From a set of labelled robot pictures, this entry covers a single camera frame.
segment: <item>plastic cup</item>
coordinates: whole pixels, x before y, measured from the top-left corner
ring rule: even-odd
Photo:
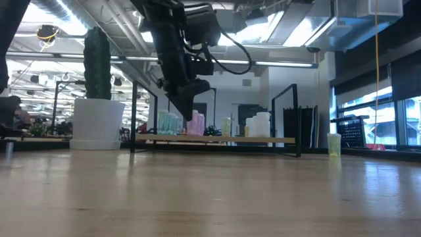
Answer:
[[[341,158],[341,134],[328,134],[329,158]]]

